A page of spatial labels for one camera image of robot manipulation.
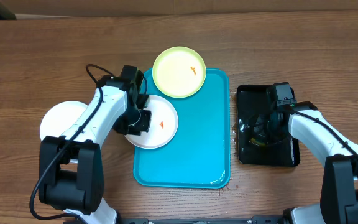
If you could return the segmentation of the green yellow sponge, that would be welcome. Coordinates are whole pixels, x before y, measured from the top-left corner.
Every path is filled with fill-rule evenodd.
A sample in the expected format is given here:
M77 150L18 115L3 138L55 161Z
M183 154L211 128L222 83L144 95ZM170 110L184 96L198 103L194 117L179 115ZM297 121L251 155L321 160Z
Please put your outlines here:
M269 144L269 142L265 138L256 138L256 137L250 138L249 142L255 144L256 146L266 146Z

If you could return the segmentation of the white plate with stain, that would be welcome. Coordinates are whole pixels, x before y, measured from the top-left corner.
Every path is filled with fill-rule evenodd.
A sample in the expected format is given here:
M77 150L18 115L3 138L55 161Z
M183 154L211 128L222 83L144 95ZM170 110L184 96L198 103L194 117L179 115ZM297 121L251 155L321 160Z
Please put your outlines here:
M166 145L176 134L178 115L173 105L165 98L150 95L145 108L151 112L148 132L140 136L126 135L126 139L142 149L156 149Z

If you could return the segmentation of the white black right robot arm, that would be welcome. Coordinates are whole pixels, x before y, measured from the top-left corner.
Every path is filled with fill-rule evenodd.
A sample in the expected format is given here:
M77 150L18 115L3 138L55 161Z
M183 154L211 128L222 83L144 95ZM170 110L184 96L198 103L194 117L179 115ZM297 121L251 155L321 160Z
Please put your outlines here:
M289 208L280 223L358 223L358 144L331 126L310 102L275 107L264 134L302 142L324 167L320 201Z

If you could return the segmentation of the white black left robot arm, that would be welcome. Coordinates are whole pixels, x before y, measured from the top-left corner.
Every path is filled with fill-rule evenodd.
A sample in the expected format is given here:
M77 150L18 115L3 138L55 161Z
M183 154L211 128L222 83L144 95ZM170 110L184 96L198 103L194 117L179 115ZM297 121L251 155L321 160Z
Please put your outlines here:
M55 218L73 217L75 223L116 223L117 212L105 199L101 148L110 130L139 136L149 130L149 99L140 92L144 77L104 76L96 82L93 100L61 136L46 136L40 144L39 180L30 196L60 210Z

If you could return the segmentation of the black rectangular water tray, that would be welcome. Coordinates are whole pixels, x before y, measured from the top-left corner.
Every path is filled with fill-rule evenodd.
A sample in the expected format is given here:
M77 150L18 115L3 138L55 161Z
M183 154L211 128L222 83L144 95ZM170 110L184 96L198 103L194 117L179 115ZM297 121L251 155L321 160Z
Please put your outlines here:
M268 85L240 85L237 87L237 156L242 164L295 167L300 163L297 139L288 139L266 146L249 142L253 125L259 114L270 114Z

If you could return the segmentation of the teal plastic tray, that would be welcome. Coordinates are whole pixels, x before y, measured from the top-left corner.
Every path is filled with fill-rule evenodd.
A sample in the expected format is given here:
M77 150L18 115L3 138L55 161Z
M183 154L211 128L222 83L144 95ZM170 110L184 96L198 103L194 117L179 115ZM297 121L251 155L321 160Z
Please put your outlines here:
M209 68L197 93L167 100L177 111L177 132L158 149L135 148L135 180L151 187L223 188L231 175L227 75Z

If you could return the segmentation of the light green plate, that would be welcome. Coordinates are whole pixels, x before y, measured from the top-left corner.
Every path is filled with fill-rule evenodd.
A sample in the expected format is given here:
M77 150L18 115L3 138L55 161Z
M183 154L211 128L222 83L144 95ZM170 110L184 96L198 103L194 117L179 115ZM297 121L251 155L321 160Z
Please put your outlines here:
M194 95L206 80L206 65L201 55L188 47L164 50L152 67L155 86L164 95L186 98Z

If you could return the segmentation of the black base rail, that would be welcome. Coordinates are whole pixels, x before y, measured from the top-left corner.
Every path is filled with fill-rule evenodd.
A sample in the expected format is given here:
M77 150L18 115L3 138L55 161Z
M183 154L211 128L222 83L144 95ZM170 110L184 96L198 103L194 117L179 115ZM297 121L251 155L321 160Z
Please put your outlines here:
M252 218L213 218L213 219L161 219L118 218L116 224L291 224L280 215L255 215Z

